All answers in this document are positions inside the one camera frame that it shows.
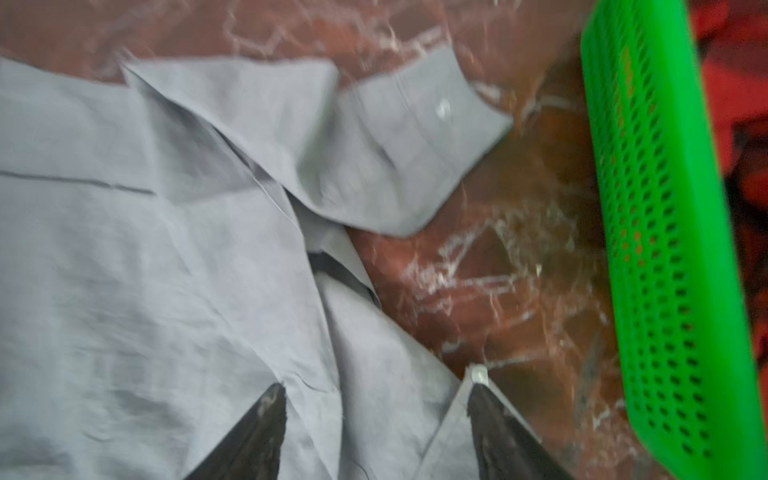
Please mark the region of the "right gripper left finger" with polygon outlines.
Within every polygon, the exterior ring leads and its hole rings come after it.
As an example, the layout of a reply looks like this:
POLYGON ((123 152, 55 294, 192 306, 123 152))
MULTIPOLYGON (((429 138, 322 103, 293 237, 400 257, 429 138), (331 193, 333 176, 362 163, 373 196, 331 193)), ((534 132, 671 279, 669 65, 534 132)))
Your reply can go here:
POLYGON ((286 423, 286 390, 274 383, 186 479, 277 479, 286 423))

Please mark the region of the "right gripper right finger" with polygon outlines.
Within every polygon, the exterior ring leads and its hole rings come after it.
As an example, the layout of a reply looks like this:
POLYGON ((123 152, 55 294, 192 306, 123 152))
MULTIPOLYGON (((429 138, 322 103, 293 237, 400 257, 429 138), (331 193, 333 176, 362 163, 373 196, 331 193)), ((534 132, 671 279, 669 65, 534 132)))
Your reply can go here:
POLYGON ((489 386, 473 385, 468 416, 482 480, 573 479, 489 386))

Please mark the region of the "grey long sleeve shirt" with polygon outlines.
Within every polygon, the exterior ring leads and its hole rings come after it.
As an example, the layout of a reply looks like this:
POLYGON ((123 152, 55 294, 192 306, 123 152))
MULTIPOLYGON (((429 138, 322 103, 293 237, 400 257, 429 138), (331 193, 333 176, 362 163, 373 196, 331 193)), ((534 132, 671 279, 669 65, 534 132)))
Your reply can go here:
POLYGON ((458 379, 349 227, 422 229, 511 129, 453 51, 346 90, 325 59, 1 63, 1 475, 186 479, 266 389, 277 479, 475 479, 458 379))

